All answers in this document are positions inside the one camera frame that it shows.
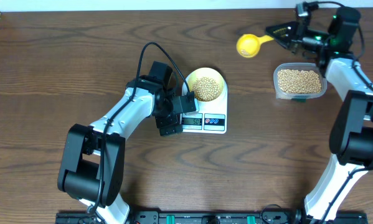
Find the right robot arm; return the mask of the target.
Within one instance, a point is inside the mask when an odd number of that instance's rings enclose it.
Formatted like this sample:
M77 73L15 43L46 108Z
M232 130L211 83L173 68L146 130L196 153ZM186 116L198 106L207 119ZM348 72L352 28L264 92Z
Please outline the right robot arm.
M283 48L316 54L316 66L342 99L329 137L331 157L314 189L305 197L293 223L334 223L337 211L354 184L373 170L373 83L359 57L350 50L355 34L362 34L361 14L339 4L327 32L309 27L320 2L301 2L296 19L265 29Z

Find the yellow measuring scoop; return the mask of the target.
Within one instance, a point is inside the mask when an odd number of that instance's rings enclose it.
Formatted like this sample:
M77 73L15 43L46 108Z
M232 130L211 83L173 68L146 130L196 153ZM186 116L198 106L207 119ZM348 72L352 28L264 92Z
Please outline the yellow measuring scoop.
M272 41L272 40L274 40L274 38L270 37L269 35L257 37L256 35L253 35L253 34L244 34L238 39L236 43L236 49L238 53L239 53L239 50L241 49L248 51L251 56L245 57L245 58L252 58L259 53L260 47L262 44L264 44L265 42Z

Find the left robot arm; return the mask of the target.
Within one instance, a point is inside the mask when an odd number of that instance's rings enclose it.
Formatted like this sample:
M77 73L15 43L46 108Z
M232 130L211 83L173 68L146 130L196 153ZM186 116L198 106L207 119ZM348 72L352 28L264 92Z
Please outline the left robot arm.
M127 222L130 206L120 195L125 143L142 120L154 116L162 136L182 131L168 87L173 73L165 63L153 62L147 75L127 84L122 99L106 115L69 129L57 185L84 203L89 217Z

